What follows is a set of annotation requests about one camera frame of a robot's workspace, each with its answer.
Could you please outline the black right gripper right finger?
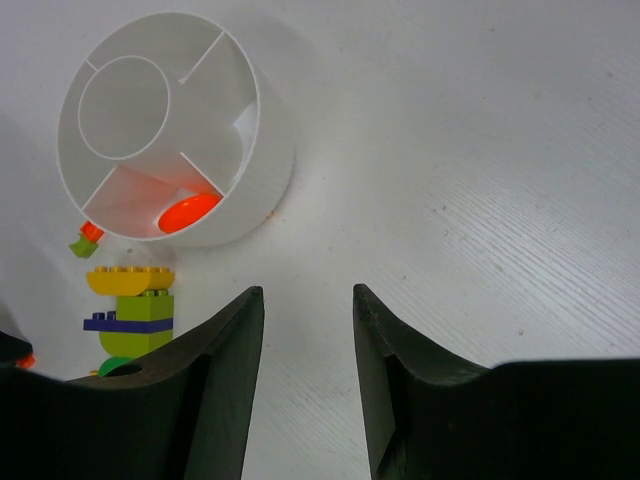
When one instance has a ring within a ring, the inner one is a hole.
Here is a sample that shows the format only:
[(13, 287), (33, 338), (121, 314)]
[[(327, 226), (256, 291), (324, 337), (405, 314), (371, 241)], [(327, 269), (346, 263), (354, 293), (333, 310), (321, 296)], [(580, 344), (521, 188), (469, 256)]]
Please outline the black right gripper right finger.
[(375, 479), (635, 479), (639, 363), (486, 368), (399, 319), (366, 285), (353, 328)]

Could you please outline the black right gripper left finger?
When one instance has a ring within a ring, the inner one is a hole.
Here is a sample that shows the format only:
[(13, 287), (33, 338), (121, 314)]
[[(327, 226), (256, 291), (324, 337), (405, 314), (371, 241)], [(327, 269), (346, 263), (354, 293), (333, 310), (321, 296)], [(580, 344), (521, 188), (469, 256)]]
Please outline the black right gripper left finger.
[(263, 291), (104, 377), (1, 367), (5, 479), (238, 479), (264, 330)]

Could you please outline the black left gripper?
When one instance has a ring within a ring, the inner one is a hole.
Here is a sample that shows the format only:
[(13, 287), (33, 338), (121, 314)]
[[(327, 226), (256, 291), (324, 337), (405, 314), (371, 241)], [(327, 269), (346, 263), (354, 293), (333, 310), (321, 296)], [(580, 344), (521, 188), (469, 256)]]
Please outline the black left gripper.
[(21, 338), (0, 332), (1, 367), (17, 367), (16, 361), (32, 354), (32, 345)]

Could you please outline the small orange lego clip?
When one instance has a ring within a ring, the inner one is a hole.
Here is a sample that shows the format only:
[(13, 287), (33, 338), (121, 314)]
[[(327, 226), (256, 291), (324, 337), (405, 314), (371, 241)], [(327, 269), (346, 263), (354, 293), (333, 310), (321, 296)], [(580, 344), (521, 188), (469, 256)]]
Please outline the small orange lego clip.
[(33, 354), (29, 354), (24, 358), (21, 358), (19, 360), (16, 361), (16, 366), (22, 369), (30, 369), (32, 368), (36, 363), (36, 359), (34, 357)]

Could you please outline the small orange lego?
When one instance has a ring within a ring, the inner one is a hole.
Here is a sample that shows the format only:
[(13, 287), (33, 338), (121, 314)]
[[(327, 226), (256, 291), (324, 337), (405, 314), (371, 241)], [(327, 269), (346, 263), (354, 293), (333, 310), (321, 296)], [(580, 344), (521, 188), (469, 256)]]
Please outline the small orange lego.
[(97, 244), (101, 237), (104, 235), (104, 231), (90, 221), (86, 221), (81, 226), (80, 233), (86, 238), (87, 241), (95, 244)]

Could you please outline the orange round lego dish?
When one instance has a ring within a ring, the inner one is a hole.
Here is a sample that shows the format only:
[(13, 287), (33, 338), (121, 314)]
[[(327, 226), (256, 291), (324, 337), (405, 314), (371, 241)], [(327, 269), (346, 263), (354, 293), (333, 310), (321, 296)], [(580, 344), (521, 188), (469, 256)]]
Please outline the orange round lego dish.
[(206, 216), (221, 199), (221, 196), (210, 193), (184, 198), (160, 215), (157, 221), (158, 228), (166, 234), (183, 230)]

